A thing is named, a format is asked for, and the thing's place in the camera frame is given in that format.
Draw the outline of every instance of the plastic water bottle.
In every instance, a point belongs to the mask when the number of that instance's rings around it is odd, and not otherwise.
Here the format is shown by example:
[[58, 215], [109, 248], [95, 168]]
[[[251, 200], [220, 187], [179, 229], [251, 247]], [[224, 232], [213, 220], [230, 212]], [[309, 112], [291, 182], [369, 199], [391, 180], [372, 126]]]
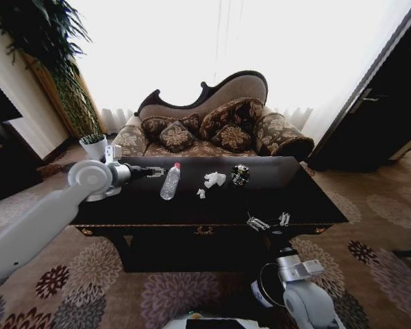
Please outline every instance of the plastic water bottle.
[[181, 178], [181, 171], [179, 170], [180, 167], [181, 165], [176, 162], [167, 173], [166, 180], [164, 181], [162, 190], [160, 191], [160, 197], [165, 200], [170, 200], [175, 195], [179, 179]]

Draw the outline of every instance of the sofa armrest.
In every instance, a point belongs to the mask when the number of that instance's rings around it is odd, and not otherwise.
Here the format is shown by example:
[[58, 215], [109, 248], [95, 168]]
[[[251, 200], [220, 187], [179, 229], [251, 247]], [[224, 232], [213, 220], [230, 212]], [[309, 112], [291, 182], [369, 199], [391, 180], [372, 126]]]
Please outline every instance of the sofa armrest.
[[259, 156], [293, 156], [305, 160], [314, 149], [314, 141], [304, 136], [283, 115], [265, 107], [253, 129], [255, 151]]
[[149, 140], [141, 128], [141, 123], [139, 117], [131, 117], [112, 141], [112, 144], [122, 147], [123, 156], [143, 156], [145, 154]]

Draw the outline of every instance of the white flower pot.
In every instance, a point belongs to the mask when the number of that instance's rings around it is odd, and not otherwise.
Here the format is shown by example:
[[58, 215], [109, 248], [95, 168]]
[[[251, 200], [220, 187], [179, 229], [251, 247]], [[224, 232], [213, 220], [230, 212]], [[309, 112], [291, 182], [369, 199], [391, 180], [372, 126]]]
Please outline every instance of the white flower pot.
[[85, 152], [93, 160], [100, 161], [105, 155], [105, 148], [108, 146], [107, 137], [103, 135], [103, 140], [93, 144], [84, 144], [82, 138], [79, 140], [79, 144], [85, 149]]

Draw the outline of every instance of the sofa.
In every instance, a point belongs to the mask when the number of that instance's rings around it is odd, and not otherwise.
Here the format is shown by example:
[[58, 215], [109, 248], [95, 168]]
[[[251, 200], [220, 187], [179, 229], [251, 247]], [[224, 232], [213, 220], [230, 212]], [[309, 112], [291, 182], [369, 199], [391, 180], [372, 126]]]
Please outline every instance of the sofa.
[[[112, 143], [123, 156], [309, 156], [314, 141], [265, 106], [268, 84], [259, 72], [237, 72], [201, 87], [187, 106], [166, 103], [155, 90]], [[185, 145], [174, 145], [181, 139]]]

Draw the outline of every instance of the patterned cushion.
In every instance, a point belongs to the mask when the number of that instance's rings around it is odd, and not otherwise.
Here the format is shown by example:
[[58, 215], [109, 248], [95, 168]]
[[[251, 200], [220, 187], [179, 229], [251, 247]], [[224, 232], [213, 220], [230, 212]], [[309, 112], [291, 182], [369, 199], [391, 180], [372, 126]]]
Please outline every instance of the patterned cushion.
[[234, 103], [234, 123], [246, 132], [252, 132], [254, 123], [262, 116], [262, 101], [257, 98], [240, 98], [236, 99]]
[[158, 137], [170, 123], [178, 120], [181, 124], [186, 127], [189, 132], [196, 134], [199, 129], [199, 113], [192, 113], [187, 117], [181, 119], [161, 117], [155, 115], [153, 117], [146, 118], [142, 122], [142, 128], [147, 133], [147, 136], [152, 141], [158, 141]]
[[173, 153], [191, 146], [194, 140], [195, 137], [179, 121], [168, 125], [160, 134], [160, 142]]
[[246, 131], [252, 132], [253, 125], [260, 118], [263, 104], [259, 99], [241, 97], [219, 106], [204, 117], [199, 128], [199, 137], [209, 140], [230, 121], [234, 121]]
[[251, 137], [241, 127], [230, 123], [225, 125], [212, 138], [215, 145], [231, 152], [242, 152], [251, 145]]
[[257, 156], [253, 149], [248, 149], [242, 153], [232, 153], [226, 149], [222, 149], [213, 145], [210, 141], [201, 141], [197, 139], [192, 146], [182, 150], [179, 153], [171, 153], [159, 143], [152, 143], [146, 149], [145, 156]]
[[305, 160], [314, 141], [304, 136], [279, 113], [262, 117], [253, 129], [256, 136], [255, 150], [260, 156], [294, 156]]
[[123, 156], [142, 156], [149, 145], [149, 141], [142, 128], [136, 125], [126, 125], [117, 134], [112, 144], [122, 147]]

